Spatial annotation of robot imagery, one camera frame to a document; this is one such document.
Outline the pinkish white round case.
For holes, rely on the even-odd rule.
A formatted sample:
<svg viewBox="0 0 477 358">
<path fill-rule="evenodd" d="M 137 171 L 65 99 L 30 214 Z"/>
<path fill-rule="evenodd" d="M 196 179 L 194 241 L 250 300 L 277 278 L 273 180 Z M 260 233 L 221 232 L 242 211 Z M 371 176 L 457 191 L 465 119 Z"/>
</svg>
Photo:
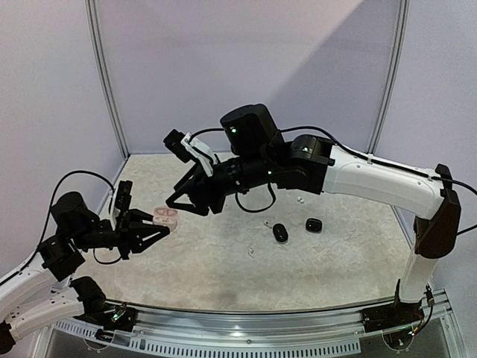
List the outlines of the pinkish white round case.
<svg viewBox="0 0 477 358">
<path fill-rule="evenodd" d="M 177 228 L 178 212 L 169 207 L 156 207 L 153 211 L 153 223 L 174 231 Z"/>
</svg>

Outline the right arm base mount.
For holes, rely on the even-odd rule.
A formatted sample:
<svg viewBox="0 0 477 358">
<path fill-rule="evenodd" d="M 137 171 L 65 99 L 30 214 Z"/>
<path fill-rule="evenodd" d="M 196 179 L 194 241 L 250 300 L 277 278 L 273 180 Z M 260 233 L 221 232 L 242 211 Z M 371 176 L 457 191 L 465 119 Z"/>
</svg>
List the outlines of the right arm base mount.
<svg viewBox="0 0 477 358">
<path fill-rule="evenodd" d="M 361 320 L 366 333 L 403 325 L 407 326 L 413 322 L 418 322 L 418 325 L 415 328 L 411 328 L 408 333 L 411 336 L 415 336 L 429 323 L 435 305 L 434 295 L 430 285 L 426 285 L 426 291 L 423 293 L 426 296 L 429 307 L 428 315 L 425 315 L 423 311 L 422 301 L 413 304 L 401 301 L 399 298 L 399 287 L 400 280 L 397 281 L 394 299 L 390 304 L 361 310 Z"/>
</svg>

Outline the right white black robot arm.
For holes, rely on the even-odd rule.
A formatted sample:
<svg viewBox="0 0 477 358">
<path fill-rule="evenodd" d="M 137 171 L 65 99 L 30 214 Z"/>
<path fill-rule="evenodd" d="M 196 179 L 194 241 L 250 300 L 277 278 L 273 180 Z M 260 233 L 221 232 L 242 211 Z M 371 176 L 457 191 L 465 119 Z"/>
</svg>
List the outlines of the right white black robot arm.
<svg viewBox="0 0 477 358">
<path fill-rule="evenodd" d="M 284 139 L 263 104 L 248 104 L 223 116 L 233 157 L 221 162 L 197 134 L 171 131 L 165 147 L 193 167 L 174 186 L 170 208 L 200 216 L 220 213 L 228 195 L 248 193 L 261 185 L 351 195 L 388 204 L 414 214 L 414 250 L 385 310 L 392 325 L 414 313 L 439 259 L 455 247 L 461 203 L 445 165 L 419 169 L 355 151 L 322 128 L 300 126 L 298 136 Z"/>
</svg>

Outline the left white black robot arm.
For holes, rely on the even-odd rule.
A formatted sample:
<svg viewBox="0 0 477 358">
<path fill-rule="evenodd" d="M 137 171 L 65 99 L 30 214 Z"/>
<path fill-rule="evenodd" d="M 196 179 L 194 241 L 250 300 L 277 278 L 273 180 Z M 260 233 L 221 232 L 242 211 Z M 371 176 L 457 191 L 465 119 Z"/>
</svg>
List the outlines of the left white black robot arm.
<svg viewBox="0 0 477 358">
<path fill-rule="evenodd" d="M 129 207 L 127 198 L 116 223 L 89 210 L 79 192 L 67 192 L 51 208 L 56 233 L 40 243 L 32 257 L 1 279 L 1 353 L 45 326 L 76 318 L 105 331 L 130 332 L 138 312 L 110 304 L 89 276 L 72 278 L 89 249 L 117 248 L 120 257 L 140 254 L 169 235 L 152 215 Z"/>
</svg>

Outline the clear earbud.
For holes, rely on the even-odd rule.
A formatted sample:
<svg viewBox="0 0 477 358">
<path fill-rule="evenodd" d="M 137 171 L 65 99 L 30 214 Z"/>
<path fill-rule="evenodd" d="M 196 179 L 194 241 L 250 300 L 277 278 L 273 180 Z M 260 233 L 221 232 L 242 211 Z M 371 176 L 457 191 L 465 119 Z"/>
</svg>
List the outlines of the clear earbud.
<svg viewBox="0 0 477 358">
<path fill-rule="evenodd" d="M 249 257 L 252 258 L 253 260 L 256 258 L 255 251 L 254 251 L 254 249 L 253 249 L 252 247 L 249 247 L 249 248 L 248 248 L 247 254 L 248 254 Z"/>
</svg>

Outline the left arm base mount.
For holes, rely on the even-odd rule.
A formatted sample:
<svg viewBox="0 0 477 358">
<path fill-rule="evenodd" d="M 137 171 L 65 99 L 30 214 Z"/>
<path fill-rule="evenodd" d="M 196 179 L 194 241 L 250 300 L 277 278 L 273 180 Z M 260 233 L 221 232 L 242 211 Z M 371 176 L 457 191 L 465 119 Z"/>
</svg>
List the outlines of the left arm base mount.
<svg viewBox="0 0 477 358">
<path fill-rule="evenodd" d="M 74 316 L 75 319 L 101 326 L 106 331 L 133 331 L 138 316 L 137 309 L 126 303 L 107 303 L 106 295 L 91 277 L 72 280 L 69 286 L 76 291 L 83 307 L 83 313 Z"/>
</svg>

